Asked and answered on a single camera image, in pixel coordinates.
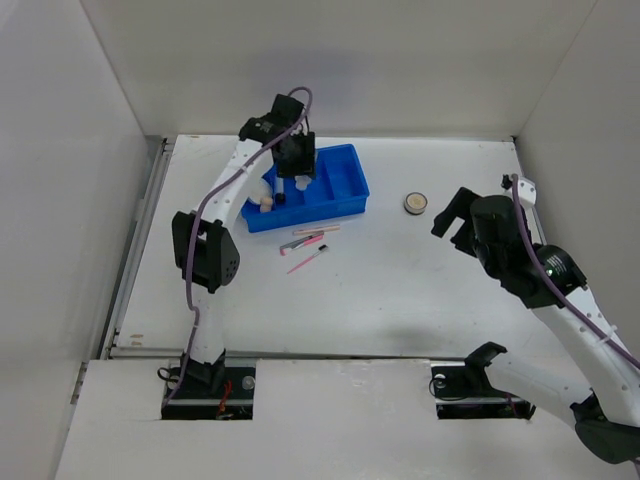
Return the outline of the clear plastic bottle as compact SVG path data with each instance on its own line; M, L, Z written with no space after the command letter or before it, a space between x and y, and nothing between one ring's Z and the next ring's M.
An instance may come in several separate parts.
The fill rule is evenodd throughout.
M298 176L295 179L295 187L299 191L305 191L310 183L311 179L308 176Z

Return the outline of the clear tube black cap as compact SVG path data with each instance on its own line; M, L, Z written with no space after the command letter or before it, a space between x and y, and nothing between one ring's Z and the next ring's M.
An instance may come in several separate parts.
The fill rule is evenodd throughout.
M274 187L274 202L276 205L283 205L286 202L284 179L276 177Z

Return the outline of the round compact case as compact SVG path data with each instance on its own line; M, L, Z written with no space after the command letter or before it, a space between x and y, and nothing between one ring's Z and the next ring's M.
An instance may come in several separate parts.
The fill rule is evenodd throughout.
M403 207L410 215L421 215L428 206L428 199L420 192L410 192L404 198Z

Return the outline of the round beige powder puff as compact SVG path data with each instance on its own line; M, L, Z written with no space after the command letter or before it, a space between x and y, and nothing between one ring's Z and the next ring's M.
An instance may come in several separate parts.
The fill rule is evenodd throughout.
M254 205L260 205L264 198L272 198L273 189L271 184L263 178L251 187L247 201Z

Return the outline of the beige makeup sponge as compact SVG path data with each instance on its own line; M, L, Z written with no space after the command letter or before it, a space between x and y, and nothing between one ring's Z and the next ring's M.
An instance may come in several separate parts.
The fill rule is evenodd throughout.
M274 199L272 197L262 197L259 204L259 211L261 213L271 212L274 206Z

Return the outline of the pink eyebrow comb brush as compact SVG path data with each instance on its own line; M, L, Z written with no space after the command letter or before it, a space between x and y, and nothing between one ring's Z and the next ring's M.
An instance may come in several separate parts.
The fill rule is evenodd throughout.
M302 260L297 265L292 267L290 270L288 270L286 272L286 274L289 275L289 274L292 274L292 273L298 271L299 269L301 269L302 267L304 267L305 265L307 265L311 261L313 261L315 258L319 257L323 253L326 253L328 250L329 250L329 247L327 245L321 245L316 252L314 252L311 256L309 256L308 258Z

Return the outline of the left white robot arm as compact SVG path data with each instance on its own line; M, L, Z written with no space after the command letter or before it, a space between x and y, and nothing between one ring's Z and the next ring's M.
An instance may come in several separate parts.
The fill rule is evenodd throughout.
M311 90L299 86L278 94L266 114L249 118L210 191L193 211L179 211L171 221L174 259L185 283L187 308L194 315L184 356L197 364L189 384L201 396L217 394L224 382L223 371L212 364L224 343L209 297L234 279L240 264L231 230L270 169L278 178L294 181L315 177L315 133L308 125L312 102Z

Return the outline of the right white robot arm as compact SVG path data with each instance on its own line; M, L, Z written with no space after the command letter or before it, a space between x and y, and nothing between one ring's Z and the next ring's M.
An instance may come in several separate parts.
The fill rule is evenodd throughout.
M583 381L547 373L506 347L486 342L459 365L432 367L431 393L444 417L501 400L513 418L542 409L567 424L581 443L610 464L639 461L639 362L601 314L587 279L571 256L554 245L534 243L520 194L480 196L460 188L434 220L442 237L455 219L451 242L476 258L486 274L518 298L560 341Z

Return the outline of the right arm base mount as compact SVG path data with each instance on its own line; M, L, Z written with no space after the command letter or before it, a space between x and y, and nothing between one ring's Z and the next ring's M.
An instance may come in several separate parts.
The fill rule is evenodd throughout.
M488 342L461 361L436 361L431 365L429 393L439 420L530 420L536 406L513 393L493 387L485 372L491 361L506 353Z

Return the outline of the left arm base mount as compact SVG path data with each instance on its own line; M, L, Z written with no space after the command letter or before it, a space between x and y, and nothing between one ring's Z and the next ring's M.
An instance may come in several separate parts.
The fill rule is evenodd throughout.
M189 360L160 367L165 384L160 406L162 420L252 420L256 389L256 361L220 357L214 364Z

